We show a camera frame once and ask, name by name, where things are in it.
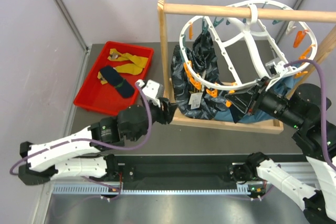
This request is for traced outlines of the white round clip hanger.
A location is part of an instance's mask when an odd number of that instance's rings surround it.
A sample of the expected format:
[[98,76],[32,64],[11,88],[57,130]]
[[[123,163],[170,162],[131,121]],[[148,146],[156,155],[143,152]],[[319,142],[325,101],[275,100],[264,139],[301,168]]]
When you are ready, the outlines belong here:
[[[247,7],[251,11],[250,18],[244,18],[244,20],[239,20],[237,17],[233,15],[225,15],[224,17],[227,18],[228,22],[234,24],[239,29],[239,34],[235,37],[231,38],[228,41],[222,42],[217,31],[216,26],[219,25],[219,21],[211,20],[209,16],[206,15],[199,15],[194,16],[191,18],[188,23],[184,25],[180,33],[180,40],[179,46],[181,48],[181,56],[184,59],[184,68],[187,72],[187,76],[190,79],[190,82],[197,88],[201,89],[201,87],[206,87],[207,93],[211,96],[215,97],[219,90],[224,91],[231,91],[231,90],[241,90],[243,88],[248,88],[256,84],[256,81],[252,82],[241,82],[238,73],[227,53],[226,48],[238,42],[239,40],[243,39],[247,45],[248,52],[250,54],[250,58],[252,60],[254,69],[256,70],[258,76],[260,78],[268,77],[270,79],[270,83],[268,84],[267,88],[270,89],[274,84],[276,84],[279,80],[286,78],[286,77],[294,77],[298,78],[303,76],[307,73],[306,68],[308,67],[307,63],[295,64],[294,66],[288,66],[288,60],[285,57],[285,54],[280,50],[278,45],[276,44],[274,38],[268,32],[266,26],[262,23],[263,17],[261,16],[261,11],[265,9],[265,6],[270,5],[273,6],[275,10],[288,10],[291,11],[292,8],[272,0],[248,0],[236,4],[232,4],[232,8],[240,8],[240,7]],[[192,28],[193,24],[197,20],[202,21],[202,30],[210,32],[211,36],[215,38],[216,43],[218,44],[221,54],[224,57],[227,65],[228,70],[234,77],[234,83],[231,85],[228,84],[218,84],[218,83],[211,83],[206,81],[203,77],[197,74],[193,68],[191,67],[191,62],[188,61],[186,52],[185,52],[185,32],[187,29]],[[262,63],[260,58],[260,54],[255,42],[256,37],[264,37],[270,43],[271,48],[276,53],[277,58],[283,62],[285,62],[285,67],[289,68],[289,71],[282,77],[282,78],[275,78],[271,79],[267,70],[265,68],[265,64]]]

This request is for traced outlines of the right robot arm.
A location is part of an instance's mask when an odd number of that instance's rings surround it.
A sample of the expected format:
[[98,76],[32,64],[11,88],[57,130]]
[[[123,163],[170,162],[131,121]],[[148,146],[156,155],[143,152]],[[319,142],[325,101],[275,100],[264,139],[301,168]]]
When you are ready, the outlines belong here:
[[320,187],[309,186],[280,168],[270,157],[250,154],[242,165],[229,168],[235,182],[264,180],[302,210],[309,223],[335,223],[335,125],[326,120],[331,101],[320,87],[304,83],[290,99],[267,89],[264,77],[253,87],[225,95],[234,122],[264,112],[295,129],[292,138],[311,165]]

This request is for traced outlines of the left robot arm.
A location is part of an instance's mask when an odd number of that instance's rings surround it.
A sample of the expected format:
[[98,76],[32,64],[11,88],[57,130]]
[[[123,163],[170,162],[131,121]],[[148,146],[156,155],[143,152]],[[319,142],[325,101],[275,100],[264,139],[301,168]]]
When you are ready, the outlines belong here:
[[126,150],[125,141],[148,138],[153,123],[170,124],[177,104],[160,98],[158,104],[132,105],[117,116],[101,119],[69,136],[45,144],[23,142],[20,155],[24,163],[18,168],[18,178],[28,186],[69,177],[89,177],[103,182],[119,174],[113,155],[103,155],[108,149]]

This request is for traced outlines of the navy sock with santa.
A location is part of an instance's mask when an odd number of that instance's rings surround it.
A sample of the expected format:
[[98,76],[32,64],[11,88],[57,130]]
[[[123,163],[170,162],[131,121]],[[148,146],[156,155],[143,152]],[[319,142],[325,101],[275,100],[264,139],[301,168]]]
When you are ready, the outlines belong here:
[[232,120],[234,123],[245,123],[246,121],[246,109],[240,109],[238,107],[236,107],[235,105],[231,105],[229,107],[231,116],[232,116]]

